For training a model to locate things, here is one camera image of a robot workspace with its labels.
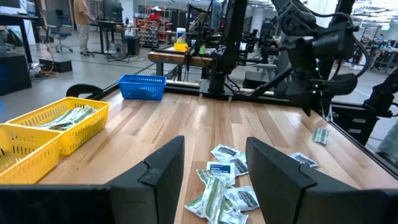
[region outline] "concrete floor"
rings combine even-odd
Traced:
[[[56,53],[53,48],[54,57],[56,59],[71,60],[73,71],[60,73],[55,78],[35,79],[32,81],[32,88],[0,96],[0,123],[65,97],[67,89],[74,84],[87,83],[100,88],[106,88],[124,74],[155,75],[156,66],[147,59],[149,49],[141,49],[139,54],[140,60],[131,60],[129,63],[108,62],[104,55],[95,55],[95,57],[81,56],[79,54],[76,33],[67,40],[63,40],[63,44],[71,46],[73,53],[67,49],[64,49],[62,53]],[[88,48],[91,51],[100,51],[99,33],[90,32]],[[50,53],[46,51],[45,45],[32,45],[30,49],[34,61],[38,61],[40,57],[51,58]],[[18,48],[16,51],[23,52],[23,49]],[[167,73],[174,66],[165,64],[164,72]],[[240,82],[244,79],[246,71],[256,71],[256,69],[250,66],[238,67],[230,77]],[[340,73],[348,72],[357,73],[358,71],[352,71],[346,67],[342,67],[340,70]],[[200,75],[201,70],[192,67],[190,68],[188,81],[197,82],[200,79]],[[382,83],[385,78],[386,76],[383,72],[369,70],[359,79],[358,86],[354,92],[346,96],[336,96],[334,100],[348,103],[362,103],[369,98],[372,93],[372,87]],[[394,113],[398,112],[397,108],[392,107],[391,110]],[[381,118],[374,128],[367,146],[372,149],[377,148],[397,119]]]

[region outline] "black monitor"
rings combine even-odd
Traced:
[[[104,0],[103,1],[104,20],[113,22],[122,22],[122,4],[120,2]]]
[[[56,15],[57,15],[58,17],[63,17],[63,11],[62,11],[62,9],[56,9],[56,10],[55,10],[55,13],[56,13]]]
[[[0,6],[21,8],[19,0],[0,0]]]

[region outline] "yellow container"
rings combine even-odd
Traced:
[[[34,184],[58,164],[57,131],[0,124],[0,184]]]
[[[18,118],[7,121],[7,123],[33,127],[40,126],[61,116],[67,110],[84,107],[85,105],[89,105],[96,109],[97,112],[66,131],[58,131],[62,133],[62,148],[60,153],[69,155],[105,127],[110,103],[66,97]]]
[[[175,50],[181,50],[181,51],[187,51],[188,50],[188,44],[186,44],[186,43],[175,43],[174,44],[174,49]]]

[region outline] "man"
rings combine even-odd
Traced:
[[[95,21],[95,18],[88,13],[87,5],[84,0],[75,0],[73,9],[75,22],[79,31],[80,54],[89,56],[87,49],[88,29],[90,28],[90,20]]]

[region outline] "wooden tabletop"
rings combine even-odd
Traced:
[[[177,32],[175,32],[175,31],[158,30],[158,32],[165,33],[165,34],[173,34],[173,35],[177,34]]]
[[[40,184],[103,184],[128,170],[176,135],[185,136],[185,170],[175,223],[206,224],[183,205],[203,193],[197,169],[216,161],[210,151],[225,144],[245,150],[254,136],[278,150],[302,152],[317,161],[319,171],[359,189],[397,188],[398,181],[316,113],[301,109],[233,101],[200,99],[166,93],[162,101],[124,100],[119,91],[111,102],[104,130],[46,175]],[[316,127],[330,131],[327,146],[312,142]],[[236,187],[250,185],[248,175]],[[247,224],[264,223],[260,209],[245,212]]]
[[[163,53],[163,52],[149,52],[148,59],[151,62],[157,63],[172,63],[177,65],[186,64],[185,56],[181,54],[174,54],[173,52],[178,52],[179,50],[175,50],[174,46],[169,47],[164,50],[169,50],[170,53]],[[197,67],[209,67],[212,63],[213,59],[208,57],[199,57],[194,56],[189,59],[189,65],[197,66]]]

